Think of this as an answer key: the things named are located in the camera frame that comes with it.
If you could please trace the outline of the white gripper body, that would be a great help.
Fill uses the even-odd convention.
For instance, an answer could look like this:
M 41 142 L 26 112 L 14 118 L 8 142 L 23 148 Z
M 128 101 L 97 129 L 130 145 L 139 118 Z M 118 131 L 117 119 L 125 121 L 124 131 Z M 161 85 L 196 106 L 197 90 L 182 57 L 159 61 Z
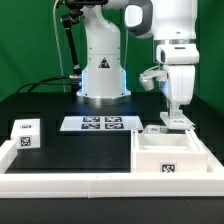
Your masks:
M 167 79 L 161 83 L 161 91 L 168 100 L 169 109 L 177 112 L 181 105 L 191 103 L 195 82 L 194 65 L 164 65 Z

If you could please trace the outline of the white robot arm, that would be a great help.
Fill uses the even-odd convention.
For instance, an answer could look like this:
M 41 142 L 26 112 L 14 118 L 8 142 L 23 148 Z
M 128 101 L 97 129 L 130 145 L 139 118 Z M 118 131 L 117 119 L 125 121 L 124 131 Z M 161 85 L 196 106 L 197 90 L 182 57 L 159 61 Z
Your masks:
M 197 0 L 106 0 L 107 8 L 125 11 L 125 26 L 136 38 L 154 41 L 156 68 L 140 75 L 145 89 L 158 82 L 167 99 L 168 119 L 184 117 L 180 107 L 193 97 L 195 65 L 199 62 L 195 22 Z M 102 7 L 86 6 L 87 65 L 78 96 L 92 102 L 114 101 L 130 95 L 120 64 L 120 30 L 102 15 Z

